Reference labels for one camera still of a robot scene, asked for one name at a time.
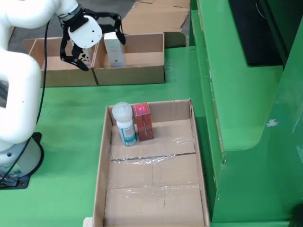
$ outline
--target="green table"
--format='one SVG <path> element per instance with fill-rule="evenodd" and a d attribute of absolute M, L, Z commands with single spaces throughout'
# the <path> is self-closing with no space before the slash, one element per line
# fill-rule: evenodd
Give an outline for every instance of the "green table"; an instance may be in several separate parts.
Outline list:
<path fill-rule="evenodd" d="M 47 88 L 36 131 L 45 159 L 25 190 L 1 191 L 1 226 L 81 227 L 93 214 L 106 105 L 192 98 L 203 119 L 195 47 L 165 51 L 166 84 Z"/>

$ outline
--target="green cabinet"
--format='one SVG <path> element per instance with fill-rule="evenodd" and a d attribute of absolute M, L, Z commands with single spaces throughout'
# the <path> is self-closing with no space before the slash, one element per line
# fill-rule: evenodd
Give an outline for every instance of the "green cabinet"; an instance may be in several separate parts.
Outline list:
<path fill-rule="evenodd" d="M 191 7 L 212 222 L 288 220 L 303 203 L 303 23 L 284 70 L 249 67 L 228 1 L 192 0 Z"/>

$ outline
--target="small red box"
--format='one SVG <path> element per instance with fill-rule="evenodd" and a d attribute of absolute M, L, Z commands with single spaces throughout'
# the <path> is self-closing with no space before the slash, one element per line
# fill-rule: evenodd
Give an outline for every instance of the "small red box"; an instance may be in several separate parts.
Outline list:
<path fill-rule="evenodd" d="M 152 140 L 151 111 L 147 103 L 133 105 L 140 141 Z"/>

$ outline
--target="white bottle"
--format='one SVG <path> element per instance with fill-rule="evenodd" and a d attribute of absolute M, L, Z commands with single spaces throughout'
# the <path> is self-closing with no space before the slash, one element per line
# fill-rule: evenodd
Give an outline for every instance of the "white bottle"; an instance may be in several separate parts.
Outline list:
<path fill-rule="evenodd" d="M 113 116 L 117 121 L 121 141 L 126 146 L 136 143 L 137 137 L 134 129 L 133 110 L 128 103 L 117 103 L 112 109 Z"/>

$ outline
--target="white bottle cap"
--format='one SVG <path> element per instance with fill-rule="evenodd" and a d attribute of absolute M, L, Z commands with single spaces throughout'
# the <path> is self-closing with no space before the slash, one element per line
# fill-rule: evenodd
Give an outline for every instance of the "white bottle cap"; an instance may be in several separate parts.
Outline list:
<path fill-rule="evenodd" d="M 125 123 L 133 118 L 133 110 L 128 103 L 117 103 L 112 109 L 116 121 Z"/>

